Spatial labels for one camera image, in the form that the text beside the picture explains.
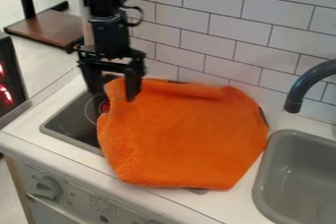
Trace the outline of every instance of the black cooktop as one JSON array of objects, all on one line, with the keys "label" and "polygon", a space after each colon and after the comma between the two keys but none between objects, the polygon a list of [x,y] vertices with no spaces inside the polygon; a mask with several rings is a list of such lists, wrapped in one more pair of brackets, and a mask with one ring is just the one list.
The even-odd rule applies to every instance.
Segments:
[{"label": "black cooktop", "polygon": [[105,94],[85,92],[44,123],[40,130],[51,137],[101,154],[96,122],[99,115],[108,110],[109,100]]}]

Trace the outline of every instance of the red light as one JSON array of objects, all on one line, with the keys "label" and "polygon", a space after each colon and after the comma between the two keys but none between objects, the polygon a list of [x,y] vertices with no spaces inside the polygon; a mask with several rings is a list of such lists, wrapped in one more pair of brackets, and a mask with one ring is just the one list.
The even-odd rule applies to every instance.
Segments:
[{"label": "red light", "polygon": [[100,113],[108,113],[110,110],[110,101],[106,100],[100,105]]},{"label": "red light", "polygon": [[2,64],[1,64],[1,63],[0,63],[0,76],[1,76],[1,77],[5,77],[4,67],[2,67]]},{"label": "red light", "polygon": [[5,91],[5,95],[6,95],[7,100],[13,103],[13,97],[11,93],[9,91]]},{"label": "red light", "polygon": [[13,96],[10,91],[2,84],[0,84],[0,99],[2,103],[12,105],[13,104]]}]

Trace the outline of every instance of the faucet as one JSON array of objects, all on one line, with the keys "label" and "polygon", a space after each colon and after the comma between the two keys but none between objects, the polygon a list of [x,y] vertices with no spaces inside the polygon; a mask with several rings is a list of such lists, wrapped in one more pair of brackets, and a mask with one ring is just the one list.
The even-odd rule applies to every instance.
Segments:
[{"label": "faucet", "polygon": [[336,59],[318,64],[305,72],[288,93],[284,109],[289,113],[299,113],[304,102],[304,96],[310,88],[332,75],[336,75]]}]

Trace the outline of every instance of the orange towel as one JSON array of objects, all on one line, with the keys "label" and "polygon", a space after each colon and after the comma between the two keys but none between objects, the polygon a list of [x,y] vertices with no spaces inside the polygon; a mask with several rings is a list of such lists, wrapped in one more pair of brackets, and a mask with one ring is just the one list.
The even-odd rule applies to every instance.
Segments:
[{"label": "orange towel", "polygon": [[124,182],[228,190],[265,148],[258,105],[233,87],[145,80],[131,103],[124,79],[105,89],[111,110],[98,119],[98,139]]}]

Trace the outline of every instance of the sink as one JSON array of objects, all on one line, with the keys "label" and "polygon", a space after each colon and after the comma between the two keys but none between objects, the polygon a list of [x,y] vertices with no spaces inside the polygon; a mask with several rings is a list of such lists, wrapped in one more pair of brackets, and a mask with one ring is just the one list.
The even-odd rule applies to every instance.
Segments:
[{"label": "sink", "polygon": [[336,224],[336,141],[292,130],[274,133],[252,198],[277,224]]}]

